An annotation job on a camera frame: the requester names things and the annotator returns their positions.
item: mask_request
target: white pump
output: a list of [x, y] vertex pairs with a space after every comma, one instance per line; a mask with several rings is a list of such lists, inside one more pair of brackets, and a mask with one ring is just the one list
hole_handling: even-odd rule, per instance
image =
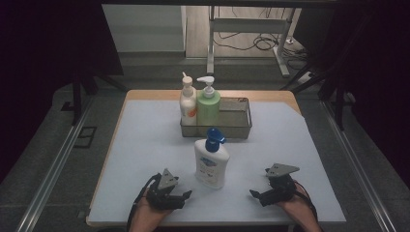
[[182, 72], [184, 75], [184, 78], [182, 78], [182, 84], [184, 85], [184, 88], [182, 90], [182, 94], [189, 98], [190, 96], [193, 95], [193, 88], [192, 86], [192, 78], [190, 76], [187, 76], [184, 72]]
[[199, 77], [196, 79], [199, 82], [205, 82], [207, 87], [204, 88], [204, 97], [207, 99], [210, 99], [214, 96], [215, 93], [215, 89], [212, 87], [212, 84], [214, 83], [215, 79], [213, 76], [203, 76], [203, 77]]

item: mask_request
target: black cable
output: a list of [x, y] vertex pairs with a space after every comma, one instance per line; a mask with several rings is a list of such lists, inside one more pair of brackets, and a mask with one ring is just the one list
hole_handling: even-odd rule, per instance
[[267, 10], [268, 8], [264, 8], [262, 12], [259, 14], [259, 17]]
[[138, 196], [135, 198], [135, 200], [133, 201], [132, 207], [131, 207], [131, 210], [130, 210], [130, 214], [129, 214], [129, 218], [128, 218], [128, 220], [127, 220], [127, 232], [130, 231], [130, 227], [131, 227], [131, 223], [132, 223], [132, 218], [133, 218], [133, 215], [135, 214], [135, 211], [136, 211], [136, 209], [137, 209], [138, 202], [141, 200], [142, 196], [143, 196], [144, 193], [145, 193], [145, 190], [148, 188], [148, 186], [150, 185], [150, 183], [151, 183], [152, 181], [156, 180], [156, 179], [159, 177], [159, 175], [161, 175], [161, 174], [158, 173], [157, 175], [152, 176], [152, 177], [150, 178], [150, 180], [148, 180], [148, 182], [147, 182], [147, 183], [145, 184], [145, 186], [142, 188], [142, 190], [139, 192], [139, 194], [138, 194]]
[[296, 58], [301, 61], [306, 61], [308, 58], [308, 53], [305, 52], [303, 49], [300, 50], [291, 50], [289, 48], [283, 48], [283, 56], [288, 58]]
[[286, 8], [283, 8], [282, 16], [280, 17], [280, 19], [283, 19], [283, 15], [284, 15], [285, 10], [286, 10]]
[[235, 12], [233, 11], [233, 7], [232, 7], [232, 13], [233, 13], [236, 17], [238, 17], [238, 16], [235, 14]]
[[[268, 45], [268, 47], [266, 48], [262, 48], [259, 46], [259, 43], [265, 43]], [[259, 34], [259, 36], [257, 36], [254, 40], [253, 40], [253, 44], [255, 44], [255, 46], [259, 49], [259, 50], [270, 50], [272, 48], [275, 47], [275, 45], [278, 45], [278, 41], [271, 39], [271, 38], [267, 38], [267, 37], [262, 37], [262, 34]]]
[[253, 46], [250, 46], [250, 47], [247, 47], [247, 48], [240, 48], [240, 47], [235, 47], [235, 46], [231, 46], [231, 45], [220, 44], [220, 43], [217, 43], [215, 40], [214, 40], [214, 43], [219, 45], [219, 46], [226, 46], [226, 47], [230, 47], [230, 48], [233, 48], [233, 49], [236, 49], [236, 50], [249, 50], [249, 49], [252, 49], [252, 48], [255, 47], [255, 44], [254, 44]]
[[266, 18], [269, 18], [269, 15], [271, 15], [271, 10], [272, 8], [269, 8], [269, 10], [266, 11], [266, 14], [265, 14]]
[[311, 209], [311, 211], [313, 212], [314, 218], [316, 218], [316, 222], [317, 222], [317, 221], [318, 221], [318, 218], [317, 218], [316, 207], [314, 207], [313, 203], [311, 202], [310, 196], [308, 195], [307, 190], [306, 190], [305, 187], [302, 186], [299, 182], [297, 182], [297, 181], [293, 181], [293, 182], [294, 182], [295, 184], [297, 184], [298, 186], [300, 186], [300, 187], [302, 188], [302, 190], [307, 194], [307, 196], [305, 196], [303, 193], [301, 193], [301, 192], [299, 192], [299, 191], [297, 191], [297, 190], [294, 190], [293, 194], [295, 194], [295, 195], [301, 197], [301, 198], [307, 203], [308, 207], [309, 207], [309, 208]]
[[231, 34], [231, 35], [226, 36], [226, 37], [223, 37], [223, 36], [220, 35], [220, 38], [224, 40], [224, 39], [228, 39], [228, 38], [237, 36], [237, 35], [239, 35], [239, 34], [241, 34], [241, 32], [237, 32], [237, 33]]

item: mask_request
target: lotion bottle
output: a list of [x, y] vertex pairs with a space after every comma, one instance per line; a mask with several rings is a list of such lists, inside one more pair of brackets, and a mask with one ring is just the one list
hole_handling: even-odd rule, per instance
[[220, 115], [220, 93], [212, 87], [215, 79], [213, 76], [204, 76], [196, 80], [207, 84], [207, 87], [198, 91], [197, 94], [197, 124], [198, 126], [214, 126]]
[[181, 125], [196, 126], [196, 89], [192, 87], [192, 78], [184, 72], [182, 74], [184, 88], [180, 97]]
[[225, 184], [225, 170], [229, 154], [221, 145], [226, 139], [216, 128], [209, 128], [207, 139], [195, 141], [195, 176], [202, 184], [213, 189], [220, 189]]

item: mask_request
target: metal rail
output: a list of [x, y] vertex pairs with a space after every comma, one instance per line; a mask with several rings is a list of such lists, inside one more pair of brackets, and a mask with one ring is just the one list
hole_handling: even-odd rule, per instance
[[379, 195], [373, 187], [373, 184], [370, 182], [367, 174], [365, 173], [355, 151], [352, 148], [352, 145], [349, 142], [344, 131], [340, 130], [337, 126], [337, 123], [334, 120], [334, 112], [328, 102], [321, 102], [322, 107], [327, 113], [327, 118], [329, 123], [337, 136], [337, 140], [340, 143], [344, 155], [352, 167], [352, 171], [356, 176], [356, 179], [362, 189], [362, 192], [367, 199], [367, 202], [374, 213], [374, 216], [377, 219], [377, 222], [380, 225], [380, 228], [384, 232], [394, 232], [395, 226], [390, 218], [389, 212], [386, 210], [383, 202], [381, 201]]
[[54, 159], [53, 163], [48, 169], [45, 178], [43, 179], [26, 212], [24, 213], [24, 216], [22, 217], [18, 228], [16, 229], [16, 232], [33, 231], [34, 226], [36, 225], [40, 214], [43, 211], [45, 203], [47, 202], [48, 197], [51, 194], [61, 171], [63, 170], [64, 164], [66, 163], [70, 151], [72, 150], [75, 140], [78, 137], [79, 132], [81, 131], [81, 127], [84, 124], [85, 119], [87, 118], [93, 99], [93, 97], [87, 97], [85, 99], [82, 115], [80, 116], [76, 126], [72, 126], [72, 128], [70, 129], [70, 132], [67, 135], [67, 138], [64, 141], [64, 144], [62, 145], [60, 151], [58, 152], [57, 157]]

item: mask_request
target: pump nozzle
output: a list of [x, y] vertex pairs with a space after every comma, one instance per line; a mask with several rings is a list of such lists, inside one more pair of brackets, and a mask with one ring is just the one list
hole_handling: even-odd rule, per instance
[[205, 82], [207, 87], [204, 88], [204, 96], [206, 98], [211, 98], [214, 96], [215, 89], [212, 87], [215, 79], [213, 76], [203, 76], [196, 79], [199, 82]]
[[192, 78], [190, 76], [187, 76], [184, 72], [182, 72], [184, 77], [182, 78], [182, 84], [184, 85], [183, 88], [183, 95], [186, 97], [190, 97], [193, 94], [193, 90], [191, 88], [192, 86]]
[[220, 149], [220, 143], [225, 143], [226, 138], [216, 128], [209, 128], [207, 131], [207, 140], [205, 142], [205, 148], [208, 152], [217, 152]]

